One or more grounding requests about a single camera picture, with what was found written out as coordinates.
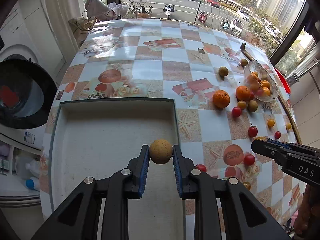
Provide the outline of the red tomato with stem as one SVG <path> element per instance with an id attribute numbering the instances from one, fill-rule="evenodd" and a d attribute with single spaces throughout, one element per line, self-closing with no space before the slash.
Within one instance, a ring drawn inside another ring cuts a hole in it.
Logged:
<path id="1" fill-rule="evenodd" d="M 251 123 L 251 126 L 250 126 L 249 129 L 248 129 L 248 136 L 249 136 L 250 138 L 254 138 L 254 137 L 256 137 L 257 135 L 258 135 L 257 126 L 255 126 L 255 125 L 253 125 L 253 124 Z"/>

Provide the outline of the dark yellow tomato low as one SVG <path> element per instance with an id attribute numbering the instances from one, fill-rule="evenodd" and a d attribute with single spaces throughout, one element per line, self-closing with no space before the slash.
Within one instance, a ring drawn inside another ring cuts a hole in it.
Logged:
<path id="1" fill-rule="evenodd" d="M 243 185 L 244 185 L 244 187 L 245 187 L 246 189 L 248 189 L 248 191 L 251 189 L 251 184 L 250 184 L 249 182 L 244 181 L 244 182 L 243 182 Z"/>

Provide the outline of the red cherry tomato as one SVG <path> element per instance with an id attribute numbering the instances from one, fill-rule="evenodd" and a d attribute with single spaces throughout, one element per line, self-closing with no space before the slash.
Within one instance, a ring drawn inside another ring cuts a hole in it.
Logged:
<path id="1" fill-rule="evenodd" d="M 276 131 L 274 134 L 274 138 L 275 139 L 279 139 L 281 137 L 281 132 L 280 131 Z"/>

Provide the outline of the red tomato low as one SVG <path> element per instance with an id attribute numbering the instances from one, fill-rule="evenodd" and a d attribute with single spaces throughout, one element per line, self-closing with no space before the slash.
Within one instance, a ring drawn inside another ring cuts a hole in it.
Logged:
<path id="1" fill-rule="evenodd" d="M 204 173 L 207 172 L 207 168 L 206 168 L 206 166 L 203 165 L 203 164 L 197 164 L 197 165 L 195 166 L 195 168 L 198 169 L 198 170 L 200 170 L 201 172 L 204 172 Z"/>

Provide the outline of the red tomato stem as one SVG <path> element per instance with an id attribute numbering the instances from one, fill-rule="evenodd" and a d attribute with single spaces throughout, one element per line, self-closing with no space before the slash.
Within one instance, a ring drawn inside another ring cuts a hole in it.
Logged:
<path id="1" fill-rule="evenodd" d="M 246 165 L 246 166 L 251 166 L 251 165 L 253 165 L 255 163 L 255 156 L 254 155 L 252 155 L 252 154 L 247 154 L 247 155 L 245 155 L 245 157 L 244 157 L 244 164 Z"/>

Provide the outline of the orange yellow cherry tomato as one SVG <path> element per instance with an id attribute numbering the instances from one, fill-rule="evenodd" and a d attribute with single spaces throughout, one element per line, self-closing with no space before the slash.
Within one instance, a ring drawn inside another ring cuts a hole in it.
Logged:
<path id="1" fill-rule="evenodd" d="M 255 140 L 267 141 L 267 137 L 256 137 Z"/>

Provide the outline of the yellow tomato centre left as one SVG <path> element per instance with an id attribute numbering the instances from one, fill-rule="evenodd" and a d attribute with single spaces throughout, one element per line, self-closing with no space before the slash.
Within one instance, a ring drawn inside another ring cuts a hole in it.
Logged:
<path id="1" fill-rule="evenodd" d="M 274 119 L 268 119 L 268 121 L 267 121 L 267 125 L 268 125 L 268 127 L 273 127 L 274 125 L 275 125 L 275 120 Z"/>

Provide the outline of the brown longan near mandarin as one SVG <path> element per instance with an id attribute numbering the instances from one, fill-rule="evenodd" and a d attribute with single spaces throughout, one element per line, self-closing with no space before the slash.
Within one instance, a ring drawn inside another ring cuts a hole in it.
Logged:
<path id="1" fill-rule="evenodd" d="M 249 101 L 247 109 L 252 113 L 255 112 L 258 109 L 258 103 L 255 100 Z"/>

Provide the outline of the red tomato near small mandarin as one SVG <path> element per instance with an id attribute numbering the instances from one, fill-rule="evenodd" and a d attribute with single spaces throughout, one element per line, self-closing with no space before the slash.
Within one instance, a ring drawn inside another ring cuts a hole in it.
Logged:
<path id="1" fill-rule="evenodd" d="M 241 109 L 240 107 L 234 107 L 234 108 L 232 109 L 232 116 L 233 116 L 233 118 L 238 118 L 238 117 L 241 116 L 241 114 L 242 114 L 242 109 Z"/>

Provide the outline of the white tray with green rim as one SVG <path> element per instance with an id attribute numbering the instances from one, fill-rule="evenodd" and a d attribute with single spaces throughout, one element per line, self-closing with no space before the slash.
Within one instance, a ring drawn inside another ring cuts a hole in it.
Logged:
<path id="1" fill-rule="evenodd" d="M 163 98 L 66 101 L 59 105 L 49 147 L 50 204 L 55 210 L 86 177 L 127 167 L 143 145 L 179 144 L 175 102 Z M 184 204 L 172 161 L 149 164 L 143 196 L 128 201 L 130 239 L 184 239 Z"/>

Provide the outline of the greenish yellow tomato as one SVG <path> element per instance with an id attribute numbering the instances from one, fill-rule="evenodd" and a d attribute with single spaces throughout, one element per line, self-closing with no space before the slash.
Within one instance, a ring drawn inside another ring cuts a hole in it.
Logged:
<path id="1" fill-rule="evenodd" d="M 247 102 L 244 101 L 244 100 L 240 100 L 240 101 L 238 101 L 237 106 L 238 106 L 241 110 L 244 110 L 244 109 L 247 108 Z"/>

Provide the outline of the red tomato beside mandarin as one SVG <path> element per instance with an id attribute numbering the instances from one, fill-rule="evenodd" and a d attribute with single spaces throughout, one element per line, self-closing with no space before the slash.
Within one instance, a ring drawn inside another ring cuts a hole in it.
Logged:
<path id="1" fill-rule="evenodd" d="M 254 94 L 253 92 L 251 92 L 251 96 L 250 96 L 249 100 L 250 100 L 250 101 L 253 100 L 254 97 L 255 97 L 255 94 Z"/>

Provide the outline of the oranges in bowl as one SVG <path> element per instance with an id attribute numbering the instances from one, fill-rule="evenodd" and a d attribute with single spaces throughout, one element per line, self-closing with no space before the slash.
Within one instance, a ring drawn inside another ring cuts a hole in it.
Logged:
<path id="1" fill-rule="evenodd" d="M 249 90 L 252 91 L 255 96 L 269 97 L 271 96 L 271 84 L 267 80 L 261 80 L 258 77 L 257 72 L 252 72 L 246 78 Z"/>

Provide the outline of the large orange mandarin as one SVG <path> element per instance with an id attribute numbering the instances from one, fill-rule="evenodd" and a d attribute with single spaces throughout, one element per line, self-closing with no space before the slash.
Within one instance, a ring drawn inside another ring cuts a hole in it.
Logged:
<path id="1" fill-rule="evenodd" d="M 251 91 L 246 86 L 239 86 L 236 89 L 236 98 L 240 101 L 249 101 L 251 98 Z"/>

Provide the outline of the red plastic bucket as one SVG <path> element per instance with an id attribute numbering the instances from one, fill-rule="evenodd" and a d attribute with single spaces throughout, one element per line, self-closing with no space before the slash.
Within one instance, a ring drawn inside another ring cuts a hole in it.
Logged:
<path id="1" fill-rule="evenodd" d="M 277 68 L 275 69 L 275 71 L 276 71 L 276 73 L 277 73 L 277 75 L 278 75 L 278 77 L 279 77 L 279 79 L 280 79 L 280 81 L 281 81 L 286 93 L 288 95 L 290 95 L 291 94 L 291 88 L 290 88 L 289 84 L 287 83 L 287 81 L 285 80 L 285 77 L 283 76 L 283 74 L 281 74 L 281 72 L 279 70 L 277 70 Z"/>

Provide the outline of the small orange mandarin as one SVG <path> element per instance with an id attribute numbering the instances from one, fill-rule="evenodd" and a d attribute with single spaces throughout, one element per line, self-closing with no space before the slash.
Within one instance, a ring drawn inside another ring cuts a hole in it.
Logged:
<path id="1" fill-rule="evenodd" d="M 224 90 L 216 90 L 213 94 L 213 104 L 220 109 L 226 108 L 230 103 L 230 96 Z"/>

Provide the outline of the clear glass fruit bowl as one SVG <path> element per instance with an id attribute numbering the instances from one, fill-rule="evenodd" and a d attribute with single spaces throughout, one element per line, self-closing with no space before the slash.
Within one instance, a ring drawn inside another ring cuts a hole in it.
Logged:
<path id="1" fill-rule="evenodd" d="M 270 102 L 279 96 L 278 85 L 272 78 L 272 71 L 266 64 L 250 61 L 244 68 L 245 85 L 262 102 Z"/>

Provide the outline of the white detergent bottle blue cap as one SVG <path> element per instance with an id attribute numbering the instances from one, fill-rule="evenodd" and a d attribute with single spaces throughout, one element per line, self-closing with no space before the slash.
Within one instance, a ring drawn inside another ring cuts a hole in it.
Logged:
<path id="1" fill-rule="evenodd" d="M 31 177 L 25 181 L 25 185 L 30 190 L 39 191 L 40 190 L 40 182 L 36 177 Z"/>

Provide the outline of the longan behind bowl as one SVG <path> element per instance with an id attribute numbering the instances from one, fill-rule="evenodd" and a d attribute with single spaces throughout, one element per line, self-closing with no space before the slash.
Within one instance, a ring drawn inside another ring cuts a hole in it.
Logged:
<path id="1" fill-rule="evenodd" d="M 245 66 L 248 65 L 248 61 L 246 59 L 241 59 L 240 60 L 240 64 L 241 64 L 242 67 L 245 67 Z"/>

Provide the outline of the white washing machine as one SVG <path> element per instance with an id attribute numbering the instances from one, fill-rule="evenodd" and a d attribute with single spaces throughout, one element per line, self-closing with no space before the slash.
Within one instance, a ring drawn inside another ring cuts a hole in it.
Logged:
<path id="1" fill-rule="evenodd" d="M 42 140 L 65 64 L 41 5 L 17 4 L 1 26 L 1 207 L 40 204 Z"/>

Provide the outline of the white cloth on chair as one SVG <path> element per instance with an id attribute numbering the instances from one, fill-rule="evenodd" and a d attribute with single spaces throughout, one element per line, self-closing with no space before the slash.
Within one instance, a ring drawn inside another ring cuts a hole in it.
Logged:
<path id="1" fill-rule="evenodd" d="M 101 0 L 87 0 L 85 3 L 87 17 L 95 17 L 99 21 L 116 20 L 119 16 L 125 16 L 128 8 L 126 5 L 115 2 L 105 5 Z"/>

